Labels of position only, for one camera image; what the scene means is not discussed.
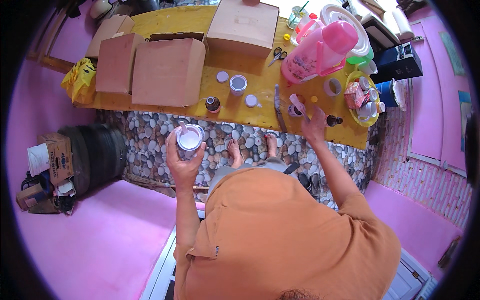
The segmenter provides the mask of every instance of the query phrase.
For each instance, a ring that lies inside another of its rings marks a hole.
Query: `brown glass bottle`
[[[205,106],[207,107],[208,111],[216,114],[220,111],[220,100],[218,100],[217,97],[208,97],[207,101],[205,102]]]
[[[343,123],[343,119],[341,117],[335,117],[333,115],[328,115],[326,117],[326,123],[329,127],[334,127],[338,124]]]

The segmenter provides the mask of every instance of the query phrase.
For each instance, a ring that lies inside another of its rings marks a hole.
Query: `black box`
[[[410,42],[375,54],[373,61],[378,74],[371,78],[376,84],[423,76],[421,61]]]

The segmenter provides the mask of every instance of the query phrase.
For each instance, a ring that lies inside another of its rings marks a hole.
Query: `yellow plastic bag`
[[[67,73],[61,87],[67,90],[67,95],[73,102],[92,103],[95,97],[96,68],[92,61],[84,58]]]

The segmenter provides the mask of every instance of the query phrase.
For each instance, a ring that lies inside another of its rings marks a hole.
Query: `bare foot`
[[[240,154],[239,142],[235,139],[231,139],[227,145],[227,150],[233,157],[232,168],[238,169],[244,163],[243,157],[241,157]]]
[[[271,133],[267,134],[267,148],[268,148],[267,158],[276,157],[277,145],[278,145],[278,142],[276,140],[276,137]]]

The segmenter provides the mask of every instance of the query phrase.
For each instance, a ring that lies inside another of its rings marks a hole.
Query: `man's arm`
[[[205,142],[197,149],[191,161],[182,161],[177,151],[177,127],[167,138],[167,165],[177,185],[177,244],[193,247],[200,227],[197,207],[193,197],[193,184],[202,163]]]
[[[315,106],[310,123],[302,120],[302,131],[318,156],[336,204],[341,207],[347,196],[359,192],[359,189],[325,144],[325,113],[319,107]]]

